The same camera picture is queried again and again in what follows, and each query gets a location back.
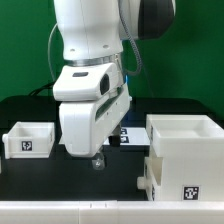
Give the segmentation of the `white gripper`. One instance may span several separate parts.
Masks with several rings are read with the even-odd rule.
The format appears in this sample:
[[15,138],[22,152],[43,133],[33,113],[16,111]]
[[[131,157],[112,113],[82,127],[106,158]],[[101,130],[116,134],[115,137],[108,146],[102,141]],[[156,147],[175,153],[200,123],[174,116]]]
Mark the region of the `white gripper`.
[[130,107],[127,84],[118,89],[118,96],[105,95],[95,102],[63,102],[59,106],[62,141],[67,152],[75,157],[93,157],[94,170],[105,168],[105,158],[98,152],[107,137],[111,146],[121,143],[121,127],[117,126]]

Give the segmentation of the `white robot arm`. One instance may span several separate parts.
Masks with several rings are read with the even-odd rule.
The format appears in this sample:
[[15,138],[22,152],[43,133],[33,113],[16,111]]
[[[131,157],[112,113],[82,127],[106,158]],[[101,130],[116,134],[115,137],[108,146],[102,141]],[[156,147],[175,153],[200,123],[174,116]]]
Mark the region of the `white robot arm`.
[[175,0],[54,0],[65,65],[53,86],[62,142],[74,157],[105,167],[102,145],[120,144],[130,107],[127,75],[141,71],[138,39],[155,39],[172,24]]

